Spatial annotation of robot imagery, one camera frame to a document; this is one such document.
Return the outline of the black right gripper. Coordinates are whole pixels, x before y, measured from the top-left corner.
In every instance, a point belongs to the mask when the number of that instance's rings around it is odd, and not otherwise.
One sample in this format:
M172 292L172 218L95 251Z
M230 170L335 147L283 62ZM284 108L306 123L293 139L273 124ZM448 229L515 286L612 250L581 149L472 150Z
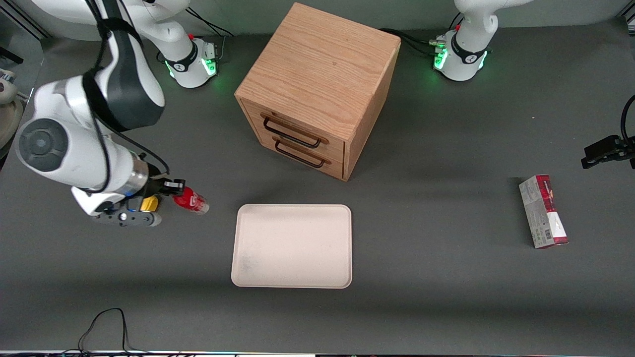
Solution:
M183 196L186 181L182 179L149 178L147 181L147 197L151 196Z

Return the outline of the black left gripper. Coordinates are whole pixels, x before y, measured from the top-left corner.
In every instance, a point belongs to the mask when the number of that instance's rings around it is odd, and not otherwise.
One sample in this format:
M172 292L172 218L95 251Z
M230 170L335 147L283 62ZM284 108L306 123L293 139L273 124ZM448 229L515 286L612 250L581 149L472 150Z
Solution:
M585 157L581 159L581 167L590 169L608 161L628 160L635 169L635 145L624 141L617 135L607 136L584 149Z

